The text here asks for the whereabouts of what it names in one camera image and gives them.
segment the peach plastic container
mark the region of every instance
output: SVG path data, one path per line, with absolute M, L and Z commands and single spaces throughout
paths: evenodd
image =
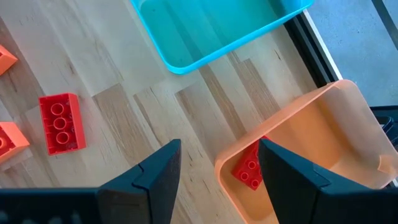
M 218 155 L 218 182 L 246 223 L 278 223 L 264 183 L 254 191 L 231 174 L 245 148 L 264 135 L 372 189 L 397 176 L 398 153 L 358 87 L 340 80 L 297 98 Z

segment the wooden floor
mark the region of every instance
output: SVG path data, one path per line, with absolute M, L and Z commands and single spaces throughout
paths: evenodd
M 19 61 L 0 77 L 0 121 L 30 148 L 1 187 L 98 186 L 182 140 L 172 223 L 241 223 L 214 176 L 220 151 L 315 88 L 281 27 L 180 77 L 167 71 L 129 0 L 0 0 L 0 44 Z M 86 149 L 48 156 L 37 98 L 80 97 Z

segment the toy brick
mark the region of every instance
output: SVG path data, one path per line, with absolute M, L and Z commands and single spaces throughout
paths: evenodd
M 0 45 L 0 75 L 18 61 L 10 52 Z
M 259 141 L 254 142 L 245 149 L 232 175 L 253 190 L 257 190 L 262 182 L 261 168 L 259 163 Z
M 0 122 L 0 163 L 10 159 L 29 145 L 13 122 Z
M 49 155 L 86 147 L 78 97 L 64 93 L 39 98 Z

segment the lego stud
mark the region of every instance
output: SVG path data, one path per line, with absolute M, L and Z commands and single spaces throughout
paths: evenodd
M 258 180 L 252 180 L 250 185 L 254 188 L 258 187 L 260 185 L 260 182 Z
M 70 135 L 66 132 L 58 133 L 55 139 L 59 144 L 66 144 L 69 142 Z
M 58 115 L 61 115 L 65 111 L 65 108 L 60 103 L 54 103 L 51 106 L 50 111 L 51 111 L 52 114 L 58 116 Z
M 63 130 L 67 127 L 67 120 L 65 118 L 57 118 L 54 120 L 53 125 L 57 130 Z
M 0 149 L 6 147 L 7 142 L 4 138 L 0 138 Z
M 247 172 L 243 172 L 243 173 L 241 174 L 241 179 L 242 179 L 242 180 L 248 180 L 248 178 L 249 178 L 249 174 L 248 174 Z
M 248 168 L 249 168 L 249 169 L 254 169 L 254 168 L 256 168 L 256 163 L 255 163 L 254 161 L 250 161 L 250 162 L 248 163 Z

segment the teal plastic bin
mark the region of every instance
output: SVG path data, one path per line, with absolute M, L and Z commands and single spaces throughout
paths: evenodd
M 313 0 L 131 0 L 167 68 L 185 74 L 293 18 Z

